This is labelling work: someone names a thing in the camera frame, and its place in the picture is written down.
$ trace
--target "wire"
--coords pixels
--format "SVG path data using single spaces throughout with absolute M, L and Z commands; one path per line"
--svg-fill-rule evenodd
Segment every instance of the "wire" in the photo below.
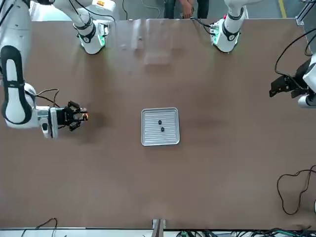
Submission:
M 56 218 L 50 218 L 48 221 L 46 221 L 46 222 L 44 222 L 43 224 L 40 224 L 39 226 L 35 227 L 35 230 L 38 230 L 38 229 L 40 229 L 41 227 L 47 225 L 47 224 L 48 224 L 49 222 L 51 222 L 52 220 L 55 221 L 55 227 L 54 227 L 54 229 L 53 229 L 53 233 L 51 233 L 51 237 L 53 237 L 53 236 L 54 236 L 54 233 L 55 233 L 55 231 L 56 231 L 56 229 L 57 229 L 57 225 L 58 225 L 58 221 L 57 221 Z M 24 236 L 25 232 L 26 232 L 26 229 L 23 231 L 21 237 Z
M 23 231 L 23 233 L 21 234 L 21 237 L 23 237 L 23 236 L 24 236 L 25 232 L 26 232 L 26 230 L 24 230 L 24 231 Z
M 46 221 L 46 222 L 44 222 L 43 224 L 37 226 L 37 227 L 35 228 L 35 230 L 38 230 L 39 228 L 41 228 L 41 227 L 47 225 L 47 224 L 48 224 L 49 222 L 51 222 L 52 220 L 55 221 L 55 227 L 54 227 L 54 229 L 53 229 L 53 232 L 51 233 L 51 237 L 53 237 L 53 236 L 54 236 L 54 233 L 55 233 L 55 230 L 57 229 L 57 225 L 58 225 L 58 221 L 57 221 L 56 218 L 50 218 L 48 221 Z
M 6 0 L 3 0 L 3 1 L 1 2 L 1 5 L 0 5 L 0 13 L 1 13 L 2 9 L 3 9 L 3 6 L 4 6 L 5 1 L 6 1 Z
M 123 8 L 123 11 L 124 11 L 125 14 L 126 14 L 126 20 L 128 20 L 128 13 L 127 13 L 127 11 L 125 10 L 124 2 L 125 2 L 125 0 L 122 1 L 122 8 Z
M 44 97 L 44 96 L 40 96 L 40 95 L 38 95 L 37 97 L 38 97 L 38 98 L 41 98 L 41 99 L 45 99 L 45 100 L 47 100 L 47 101 L 51 102 L 52 104 L 54 104 L 54 101 L 52 101 L 52 100 L 50 100 L 50 99 L 48 99 L 48 98 L 46 98 L 46 97 Z
M 205 31 L 206 31 L 209 35 L 212 35 L 212 36 L 215 35 L 214 33 L 211 33 L 210 31 L 208 31 L 207 28 L 206 28 L 206 27 L 210 28 L 211 25 L 214 24 L 214 22 L 211 23 L 211 24 L 209 24 L 209 25 L 207 25 L 207 24 L 205 24 L 205 23 L 202 21 L 202 19 L 197 19 L 197 18 L 195 18 L 195 17 L 190 17 L 190 19 L 191 19 L 191 20 L 196 20 L 197 22 L 199 22 L 199 23 L 203 26 L 203 28 L 205 29 Z
M 71 0 L 68 0 L 68 2 L 69 2 L 70 5 L 73 7 L 73 9 L 75 10 L 75 12 L 76 12 L 77 15 L 79 16 L 80 20 L 82 20 L 81 17 L 80 17 L 80 15 L 79 15 L 79 13 L 78 13 L 78 11 L 77 11 L 77 9 L 75 8 L 75 6 L 73 5 L 73 3 L 71 2 Z
M 48 98 L 46 98 L 46 97 L 44 97 L 44 96 L 40 96 L 40 95 L 42 95 L 43 93 L 49 92 L 49 91 L 56 91 L 56 93 L 55 93 L 55 95 L 54 95 L 53 101 L 51 101 L 50 99 L 48 99 Z M 55 107 L 55 106 L 59 107 L 59 105 L 56 104 L 56 96 L 57 96 L 58 93 L 59 93 L 59 89 L 53 88 L 53 89 L 43 90 L 43 91 L 41 91 L 40 93 L 35 94 L 34 96 L 50 101 L 51 103 L 53 103 L 53 107 Z
M 39 95 L 42 95 L 42 94 L 45 93 L 45 92 L 55 91 L 55 90 L 59 91 L 59 89 L 57 89 L 57 88 L 42 90 L 40 93 L 35 94 L 35 96 L 39 96 Z
M 314 29 L 312 29 L 312 30 L 306 32 L 305 34 L 299 36 L 298 38 L 296 38 L 294 41 L 292 41 L 292 42 L 283 50 L 282 54 L 279 56 L 279 58 L 278 58 L 277 61 L 276 61 L 276 64 L 275 64 L 275 73 L 277 73 L 277 74 L 279 74 L 279 75 L 282 75 L 282 76 L 287 76 L 287 77 L 289 77 L 289 78 L 292 78 L 292 77 L 291 77 L 290 75 L 288 75 L 288 74 L 284 74 L 284 73 L 279 72 L 279 71 L 277 70 L 277 65 L 278 65 L 280 59 L 282 58 L 282 56 L 284 55 L 284 53 L 288 50 L 289 47 L 292 46 L 292 44 L 294 44 L 296 41 L 300 40 L 301 38 L 303 38 L 304 36 L 310 34 L 310 33 L 313 32 L 313 31 L 316 31 L 316 28 L 314 28 Z
M 306 45 L 304 54 L 308 57 L 311 57 L 313 54 L 312 53 L 307 53 L 307 49 L 309 48 L 311 42 L 316 38 L 316 34 L 311 38 L 311 40 L 308 42 L 308 44 Z
M 11 11 L 11 9 L 13 8 L 13 6 L 14 6 L 14 4 L 11 4 L 10 7 L 8 8 L 8 10 L 3 15 L 3 18 L 0 21 L 0 27 L 1 27 L 2 23 L 4 22 L 5 18 L 7 17 L 7 15 L 9 14 L 9 12 Z
M 279 197 L 280 197 L 280 199 L 281 199 L 281 201 L 282 201 L 282 209 L 283 209 L 283 211 L 284 211 L 287 215 L 294 215 L 294 214 L 296 214 L 296 213 L 299 211 L 299 209 L 300 209 L 300 207 L 301 207 L 302 194 L 307 191 L 307 189 L 308 189 L 308 187 L 309 187 L 309 185 L 310 185 L 311 173 L 316 173 L 316 171 L 313 170 L 313 168 L 314 168 L 315 166 L 316 166 L 316 165 L 313 165 L 310 169 L 303 169 L 303 170 L 300 170 L 300 171 L 298 171 L 298 172 L 295 173 L 295 174 L 283 174 L 283 175 L 281 175 L 281 176 L 278 178 L 277 183 L 276 183 L 277 193 L 278 193 L 278 195 L 279 195 Z M 282 195 L 281 195 L 281 193 L 280 193 L 280 190 L 279 190 L 279 182 L 280 182 L 280 179 L 281 179 L 282 177 L 284 177 L 284 176 L 296 177 L 296 176 L 298 176 L 298 175 L 299 175 L 300 173 L 302 173 L 302 172 L 308 172 L 307 180 L 306 180 L 306 183 L 305 183 L 305 188 L 304 188 L 304 189 L 300 192 L 300 194 L 299 194 L 299 199 L 298 199 L 298 204 L 297 204 L 296 210 L 295 210 L 294 212 L 287 212 L 287 211 L 285 210 L 285 208 L 284 208 L 284 200 L 283 200 L 283 197 L 282 197 Z
M 103 15 L 103 14 L 99 14 L 99 13 L 95 13 L 95 12 L 93 12 L 93 11 L 90 11 L 88 8 L 86 8 L 84 5 L 82 5 L 78 0 L 75 0 L 75 2 L 79 5 L 79 6 L 81 6 L 83 9 L 85 9 L 86 11 L 88 11 L 88 12 L 90 12 L 90 13 L 92 13 L 92 14 L 94 14 L 94 15 L 97 15 L 97 16 L 105 16 L 105 17 L 110 17 L 110 18 L 112 18 L 113 19 L 113 21 L 115 22 L 115 18 L 113 17 L 113 16 L 111 16 L 111 15 Z
M 144 4 L 144 0 L 142 0 L 142 4 L 144 5 L 144 7 L 149 8 L 149 9 L 156 9 L 158 10 L 159 14 L 157 16 L 157 19 L 160 17 L 161 11 L 159 7 L 155 7 L 155 6 L 147 6 L 146 4 Z

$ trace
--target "table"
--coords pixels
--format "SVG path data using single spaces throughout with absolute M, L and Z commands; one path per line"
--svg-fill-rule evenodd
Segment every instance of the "table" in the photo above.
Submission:
M 269 98 L 277 57 L 302 33 L 295 19 L 246 20 L 226 55 L 190 20 L 120 21 L 109 48 L 88 55 L 71 23 L 34 22 L 25 79 L 59 88 L 57 102 L 87 107 L 89 122 L 56 141 L 0 122 L 0 227 L 56 217 L 60 227 L 150 228 L 163 218 L 168 228 L 315 229 L 314 180 L 294 216 L 276 189 L 280 175 L 315 164 L 315 111 L 289 93 Z M 294 73 L 305 45 L 279 69 Z M 141 111 L 156 107 L 178 109 L 179 145 L 141 145 Z M 303 178 L 280 184 L 289 211 Z

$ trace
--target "metal tray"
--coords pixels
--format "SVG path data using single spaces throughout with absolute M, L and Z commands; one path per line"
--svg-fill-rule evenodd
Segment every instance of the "metal tray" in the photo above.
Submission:
M 175 145 L 180 142 L 177 108 L 144 109 L 141 123 L 143 146 Z

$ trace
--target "robotic arm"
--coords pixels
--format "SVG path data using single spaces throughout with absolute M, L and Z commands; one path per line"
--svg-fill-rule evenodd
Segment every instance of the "robotic arm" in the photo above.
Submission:
M 281 92 L 291 91 L 291 97 L 302 95 L 299 106 L 303 108 L 316 108 L 316 55 L 302 64 L 295 76 L 281 75 L 271 83 L 270 97 Z
M 237 44 L 240 28 L 245 18 L 244 6 L 262 0 L 225 0 L 228 13 L 225 19 L 211 25 L 212 44 L 220 51 L 229 53 Z M 291 91 L 291 97 L 301 96 L 298 103 L 303 108 L 316 108 L 316 55 L 302 64 L 295 76 L 281 76 L 271 83 L 270 97 Z
M 54 4 L 74 22 L 85 51 L 95 54 L 105 45 L 106 27 L 95 23 L 89 12 L 81 8 L 92 0 L 39 0 L 40 4 Z M 2 0 L 0 2 L 0 57 L 3 74 L 4 103 L 2 116 L 14 128 L 41 127 L 47 138 L 58 137 L 58 126 L 70 131 L 88 119 L 86 109 L 70 101 L 62 108 L 37 106 L 36 91 L 25 83 L 23 71 L 31 44 L 30 0 Z
M 244 6 L 262 0 L 225 0 L 228 13 L 225 19 L 211 25 L 211 42 L 221 52 L 229 53 L 237 44 L 240 28 L 245 19 Z

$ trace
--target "electrical cable bundle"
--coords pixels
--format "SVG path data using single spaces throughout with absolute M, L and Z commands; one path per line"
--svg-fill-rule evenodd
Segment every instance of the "electrical cable bundle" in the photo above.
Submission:
M 211 23 L 211 24 L 205 24 L 205 23 L 202 21 L 202 19 L 197 19 L 197 18 L 195 18 L 195 17 L 190 17 L 190 19 L 199 22 L 199 23 L 203 26 L 203 28 L 205 29 L 205 31 L 206 31 L 209 35 L 212 35 L 212 36 L 215 35 L 214 33 L 211 33 L 210 31 L 208 31 L 207 28 L 206 28 L 206 27 L 211 28 L 211 25 L 213 25 L 214 22 Z

